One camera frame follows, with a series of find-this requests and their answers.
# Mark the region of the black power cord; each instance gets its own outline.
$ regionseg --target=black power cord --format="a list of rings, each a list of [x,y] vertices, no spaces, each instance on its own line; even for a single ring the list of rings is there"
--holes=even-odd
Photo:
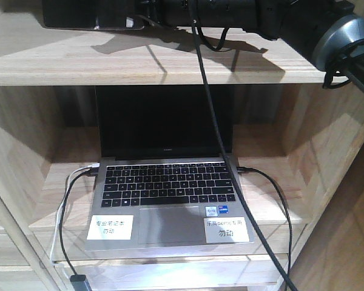
[[[274,186],[276,192],[278,193],[278,196],[280,198],[280,201],[283,205],[283,210],[285,211],[285,217],[289,226],[289,246],[288,246],[288,266],[287,266],[287,276],[290,277],[290,271],[291,271],[291,250],[292,250],[292,224],[291,224],[291,219],[290,219],[290,214],[288,212],[288,205],[287,205],[287,201],[285,199],[285,196],[281,190],[281,188],[279,187],[279,185],[276,183],[276,181],[274,179],[272,179],[269,175],[265,174],[264,172],[257,170],[255,168],[247,168],[247,167],[237,167],[237,172],[238,173],[258,173],[262,176],[264,176],[266,179],[268,179],[268,181],[271,182],[271,184]]]
[[[256,220],[255,220],[254,216],[252,215],[251,211],[249,210],[248,205],[245,202],[245,199],[243,197],[243,193],[241,192],[241,189],[238,186],[236,177],[235,177],[233,171],[231,170],[231,163],[229,161],[228,156],[226,155],[225,148],[224,148],[223,142],[221,140],[220,131],[218,129],[218,125],[217,125],[217,122],[216,122],[217,119],[216,119],[215,112],[214,112],[211,91],[210,91],[209,84],[208,84],[207,79],[206,79],[206,73],[205,73],[205,68],[204,68],[204,64],[203,64],[203,60],[202,60],[202,54],[201,54],[201,49],[200,49],[199,38],[198,38],[197,31],[196,31],[197,23],[198,23],[198,15],[197,15],[197,11],[195,9],[195,6],[197,5],[197,3],[196,3],[195,0],[189,0],[188,4],[189,4],[189,14],[190,14],[190,20],[191,20],[192,33],[193,33],[193,37],[194,37],[194,44],[195,44],[195,49],[197,51],[198,63],[200,65],[200,70],[201,70],[201,75],[202,75],[202,79],[203,79],[203,83],[204,83],[206,97],[207,97],[207,101],[208,101],[209,108],[210,108],[210,111],[211,111],[212,123],[213,123],[213,126],[214,126],[218,146],[220,147],[221,155],[222,155],[222,157],[223,157],[223,159],[225,161],[226,167],[229,169],[229,174],[230,174],[230,177],[231,177],[231,181],[233,183],[233,186],[235,188],[237,196],[240,199],[240,202],[241,202],[241,204],[242,204],[242,206],[244,208],[244,211],[246,212],[247,217],[249,218],[253,228],[255,229],[256,234],[258,235],[262,245],[265,247],[265,249],[266,249],[268,255],[270,256],[272,262],[276,266],[277,270],[279,271],[279,273],[281,274],[283,279],[286,281],[286,284],[289,286],[291,291],[298,291],[298,289],[296,288],[294,283],[290,280],[289,276],[287,276],[287,274],[286,274],[285,270],[283,269],[283,267],[280,265],[278,259],[276,258],[274,252],[272,251],[272,249],[269,246],[266,238],[264,237],[264,235],[261,232],[258,224],[256,223]]]
[[[74,275],[72,275],[70,277],[70,282],[72,283],[72,286],[74,288],[75,291],[92,291],[92,288],[90,287],[90,284],[88,282],[88,280],[86,279],[85,275],[79,275],[75,268],[73,267],[72,263],[69,260],[69,257],[66,254],[66,250],[63,244],[63,237],[62,237],[62,225],[63,225],[63,217],[65,214],[65,209],[66,209],[66,204],[67,204],[67,198],[69,197],[70,191],[72,190],[72,187],[75,183],[75,181],[78,180],[78,178],[84,176],[84,175],[94,175],[95,174],[95,170],[94,169],[90,169],[88,171],[82,172],[80,174],[78,174],[73,181],[70,182],[69,188],[67,189],[65,196],[64,196],[64,200],[62,203],[62,210],[61,210],[61,218],[59,220],[59,240],[61,241],[61,248],[62,248],[62,253],[65,256],[65,260],[67,261],[69,267],[71,268],[71,270],[73,271]]]

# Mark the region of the laptop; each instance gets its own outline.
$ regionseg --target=laptop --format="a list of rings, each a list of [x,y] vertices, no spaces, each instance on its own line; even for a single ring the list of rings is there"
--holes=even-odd
[[[219,154],[203,86],[95,90],[101,161],[86,251],[98,258],[186,256],[195,255],[194,246],[202,254],[254,241],[229,177],[235,167],[227,169]],[[231,153],[233,97],[224,86],[212,90]]]

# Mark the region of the wooden shelf board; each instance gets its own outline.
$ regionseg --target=wooden shelf board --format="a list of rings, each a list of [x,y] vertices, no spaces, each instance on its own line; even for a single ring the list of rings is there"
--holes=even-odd
[[[96,128],[70,128],[65,130],[57,149],[45,185],[35,207],[32,231],[50,231],[55,225],[55,212],[64,193],[66,176],[81,166],[98,162],[99,144]],[[236,125],[234,153],[241,166],[256,167],[277,180],[289,204],[294,224],[307,224],[310,220],[301,187],[297,185],[287,157],[285,157],[271,125]],[[247,203],[257,222],[285,224],[280,199],[268,180],[256,174],[241,176],[241,184]],[[74,185],[68,203],[65,228],[84,230],[93,199],[94,178],[84,177]]]
[[[0,16],[0,85],[202,84],[189,29],[52,30],[35,8]],[[217,41],[220,28],[206,28]],[[322,82],[324,73],[282,40],[230,29],[215,53],[202,46],[211,84]]]

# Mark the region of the white label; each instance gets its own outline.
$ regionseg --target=white label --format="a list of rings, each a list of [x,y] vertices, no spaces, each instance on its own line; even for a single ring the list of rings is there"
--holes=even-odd
[[[243,217],[204,218],[207,243],[248,243]]]
[[[87,239],[131,239],[133,215],[93,215]]]
[[[205,211],[206,211],[206,216],[207,217],[216,217],[216,216],[218,216],[217,206],[206,206]]]

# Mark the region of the laptop screen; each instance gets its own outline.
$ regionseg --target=laptop screen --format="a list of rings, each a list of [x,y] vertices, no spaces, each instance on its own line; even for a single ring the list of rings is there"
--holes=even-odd
[[[221,137],[232,150],[233,96],[211,87]],[[218,156],[202,85],[96,87],[102,156],[117,159]]]

